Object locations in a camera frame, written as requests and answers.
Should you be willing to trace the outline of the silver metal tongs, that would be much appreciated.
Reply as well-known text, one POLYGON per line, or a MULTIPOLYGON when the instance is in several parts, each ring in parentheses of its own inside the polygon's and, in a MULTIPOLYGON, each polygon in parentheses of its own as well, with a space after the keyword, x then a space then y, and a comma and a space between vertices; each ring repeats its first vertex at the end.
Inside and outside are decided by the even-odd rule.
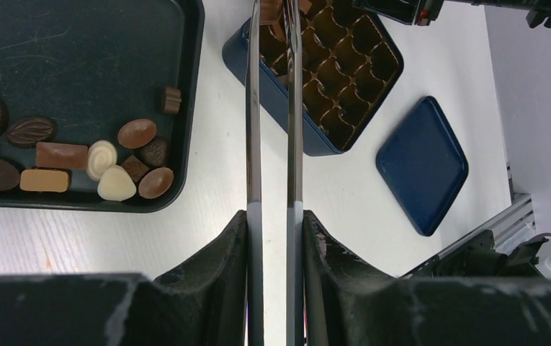
MULTIPOLYGON (((248 343, 264 344, 264 274, 261 190, 261 126, 259 101, 259 27, 261 2, 252 7, 246 69, 246 175, 249 232, 248 343)), ((302 206, 288 208, 286 344, 304 345, 302 240, 299 238, 302 206)))

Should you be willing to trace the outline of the blue chocolate box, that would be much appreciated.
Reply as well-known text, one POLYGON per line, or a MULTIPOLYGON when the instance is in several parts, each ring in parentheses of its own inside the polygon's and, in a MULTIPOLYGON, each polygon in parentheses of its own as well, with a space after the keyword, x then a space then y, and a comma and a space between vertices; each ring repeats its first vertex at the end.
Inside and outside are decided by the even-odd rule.
MULTIPOLYGON (((352 1, 300 1, 303 140, 309 156, 343 154, 360 137, 403 71, 403 56, 376 14, 352 1)), ((223 46, 227 68, 246 81, 250 19, 223 46)), ((260 103, 287 131, 283 15, 261 25, 260 103)))

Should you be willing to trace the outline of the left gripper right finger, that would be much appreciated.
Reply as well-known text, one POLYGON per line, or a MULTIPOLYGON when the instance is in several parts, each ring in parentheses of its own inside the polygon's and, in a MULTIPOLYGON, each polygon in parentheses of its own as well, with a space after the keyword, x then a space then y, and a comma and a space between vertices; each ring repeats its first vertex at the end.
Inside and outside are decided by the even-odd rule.
POLYGON ((551 280, 394 278, 305 211, 310 345, 551 345, 551 280))

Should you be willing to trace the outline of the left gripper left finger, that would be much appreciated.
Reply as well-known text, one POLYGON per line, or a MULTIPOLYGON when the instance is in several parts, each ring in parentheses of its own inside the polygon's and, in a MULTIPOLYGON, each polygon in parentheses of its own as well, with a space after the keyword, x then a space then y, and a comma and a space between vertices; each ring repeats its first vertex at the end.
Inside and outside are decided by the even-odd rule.
POLYGON ((246 212, 149 280, 136 273, 0 276, 0 345, 242 345, 246 212))

